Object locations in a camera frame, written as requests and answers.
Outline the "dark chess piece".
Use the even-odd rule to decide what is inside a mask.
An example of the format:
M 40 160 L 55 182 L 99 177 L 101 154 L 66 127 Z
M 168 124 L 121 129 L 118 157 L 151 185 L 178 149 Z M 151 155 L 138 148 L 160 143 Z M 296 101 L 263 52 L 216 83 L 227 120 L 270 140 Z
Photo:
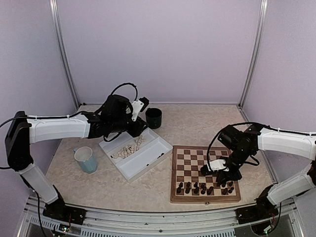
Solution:
M 207 195 L 211 195 L 212 192 L 213 192 L 213 190 L 214 190 L 214 187 L 211 186 L 211 187 L 207 190 Z

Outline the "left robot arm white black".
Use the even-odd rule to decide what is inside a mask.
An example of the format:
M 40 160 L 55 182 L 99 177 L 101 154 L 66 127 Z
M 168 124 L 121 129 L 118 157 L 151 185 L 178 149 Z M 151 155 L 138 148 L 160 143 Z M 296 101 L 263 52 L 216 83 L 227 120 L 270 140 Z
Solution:
M 61 202 L 57 189 L 35 164 L 30 145 L 64 138 L 102 137 L 108 142 L 110 134 L 118 137 L 124 132 L 138 137 L 147 128 L 139 113 L 148 104 L 146 97 L 130 102 L 126 97 L 114 94 L 109 95 L 105 103 L 94 112 L 81 111 L 60 117 L 29 117 L 24 111 L 19 111 L 9 119 L 11 125 L 5 137 L 8 166 L 18 172 L 46 204 L 50 204 L 49 210 L 56 218 L 63 220 L 69 215 L 69 208 Z

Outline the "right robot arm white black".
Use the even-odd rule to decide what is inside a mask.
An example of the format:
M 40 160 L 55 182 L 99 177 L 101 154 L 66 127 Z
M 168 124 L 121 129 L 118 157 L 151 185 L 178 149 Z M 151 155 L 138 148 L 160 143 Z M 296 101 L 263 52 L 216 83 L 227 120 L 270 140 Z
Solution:
M 240 179 L 239 169 L 248 158 L 263 152 L 271 159 L 274 170 L 285 167 L 296 174 L 280 176 L 278 183 L 267 188 L 263 197 L 253 207 L 252 214 L 263 219 L 272 210 L 272 205 L 299 196 L 316 187 L 316 134 L 273 128 L 269 125 L 247 122 L 245 131 L 239 130 L 238 124 L 229 124 L 222 128 L 216 138 L 231 150 L 229 157 L 219 167 L 218 183 Z

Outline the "wooden chess board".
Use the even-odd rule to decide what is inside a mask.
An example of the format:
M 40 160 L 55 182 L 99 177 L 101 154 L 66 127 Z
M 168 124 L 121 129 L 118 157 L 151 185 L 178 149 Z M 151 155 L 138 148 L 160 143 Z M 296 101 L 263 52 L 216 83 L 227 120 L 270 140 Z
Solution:
M 234 181 L 234 190 L 231 194 L 227 193 L 222 195 L 222 191 L 228 187 L 227 182 L 226 186 L 222 188 L 217 186 L 216 183 L 216 174 L 203 176 L 200 169 L 203 165 L 207 164 L 206 157 L 207 147 L 198 147 L 198 146 L 179 146 L 176 145 L 173 147 L 172 154 L 172 177 L 171 177 L 171 203 L 234 203 L 241 201 L 241 195 L 239 190 L 239 185 L 237 181 Z M 180 194 L 176 194 L 176 189 L 179 187 L 179 184 L 183 182 L 183 187 Z M 186 194 L 185 189 L 186 184 L 190 182 L 190 193 Z M 194 194 L 193 190 L 195 189 L 194 183 L 198 182 L 199 193 Z M 207 190 L 213 186 L 214 190 L 211 195 L 207 195 L 207 190 L 205 194 L 201 194 L 202 188 L 200 187 L 201 183 L 205 183 Z

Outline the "dark piece corner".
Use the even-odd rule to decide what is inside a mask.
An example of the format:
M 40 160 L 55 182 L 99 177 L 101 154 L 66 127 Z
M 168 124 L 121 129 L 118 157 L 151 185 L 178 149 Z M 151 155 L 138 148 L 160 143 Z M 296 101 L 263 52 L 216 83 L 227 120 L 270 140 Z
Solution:
M 231 193 L 233 192 L 233 190 L 234 190 L 234 187 L 230 188 L 230 189 L 228 190 L 228 193 L 231 194 Z

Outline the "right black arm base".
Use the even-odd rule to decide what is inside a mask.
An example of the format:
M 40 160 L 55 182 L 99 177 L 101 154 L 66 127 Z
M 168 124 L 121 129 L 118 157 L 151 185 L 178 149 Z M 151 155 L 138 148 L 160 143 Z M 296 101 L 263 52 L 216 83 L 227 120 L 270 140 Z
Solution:
M 276 185 L 266 187 L 255 199 L 254 205 L 235 210 L 238 223 L 245 224 L 279 215 L 277 205 L 285 200 L 285 194 L 285 189 Z

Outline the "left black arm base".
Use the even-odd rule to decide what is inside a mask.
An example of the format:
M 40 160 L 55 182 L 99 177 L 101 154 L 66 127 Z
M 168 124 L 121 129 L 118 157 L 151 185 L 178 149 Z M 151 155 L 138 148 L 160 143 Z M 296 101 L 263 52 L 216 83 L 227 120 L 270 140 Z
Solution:
M 83 208 L 72 207 L 65 204 L 64 199 L 61 194 L 57 190 L 55 186 L 53 186 L 57 192 L 57 200 L 55 200 L 51 204 L 45 204 L 43 210 L 43 216 L 49 217 L 55 220 L 67 222 L 69 224 L 78 224 L 83 225 L 83 221 L 85 219 L 86 210 Z

